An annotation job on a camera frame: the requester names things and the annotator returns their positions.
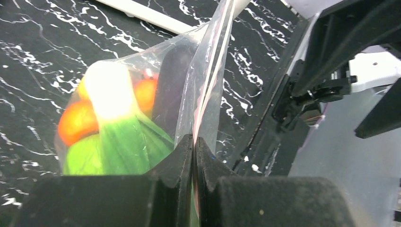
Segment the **clear zip top bag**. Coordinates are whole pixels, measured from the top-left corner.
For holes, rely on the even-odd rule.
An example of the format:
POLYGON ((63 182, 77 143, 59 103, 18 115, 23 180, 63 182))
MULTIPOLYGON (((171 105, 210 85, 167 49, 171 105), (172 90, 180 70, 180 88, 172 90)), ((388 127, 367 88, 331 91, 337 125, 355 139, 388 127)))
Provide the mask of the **clear zip top bag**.
POLYGON ((144 51, 88 67, 54 145, 63 175, 141 175, 186 134, 216 148, 236 2, 210 22, 144 51))

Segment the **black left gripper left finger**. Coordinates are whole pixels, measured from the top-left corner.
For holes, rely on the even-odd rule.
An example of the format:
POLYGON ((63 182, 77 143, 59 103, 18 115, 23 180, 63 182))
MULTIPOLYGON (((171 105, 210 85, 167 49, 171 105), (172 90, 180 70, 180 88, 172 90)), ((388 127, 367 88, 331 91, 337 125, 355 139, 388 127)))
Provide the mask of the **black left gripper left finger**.
POLYGON ((188 227, 192 135, 143 175, 58 176, 39 181, 13 227, 188 227))

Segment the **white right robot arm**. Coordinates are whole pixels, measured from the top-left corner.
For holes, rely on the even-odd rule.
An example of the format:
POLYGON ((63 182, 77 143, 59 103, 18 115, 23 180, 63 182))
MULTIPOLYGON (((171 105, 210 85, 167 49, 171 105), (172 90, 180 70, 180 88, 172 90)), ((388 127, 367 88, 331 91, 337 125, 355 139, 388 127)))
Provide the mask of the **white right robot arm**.
POLYGON ((389 90, 354 132, 367 139, 401 126, 401 3, 342 0, 302 21, 277 74, 284 89, 273 105, 277 129, 291 131, 308 105, 374 87, 389 90))

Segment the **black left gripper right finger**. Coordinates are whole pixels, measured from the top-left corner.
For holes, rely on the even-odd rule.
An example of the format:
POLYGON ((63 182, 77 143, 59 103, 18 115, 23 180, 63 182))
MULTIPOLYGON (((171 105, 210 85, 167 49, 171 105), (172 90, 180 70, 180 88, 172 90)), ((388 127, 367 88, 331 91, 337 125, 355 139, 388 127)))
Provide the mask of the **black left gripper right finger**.
POLYGON ((194 147, 202 227, 353 227, 339 189, 321 177, 245 177, 219 161, 203 138, 194 147))

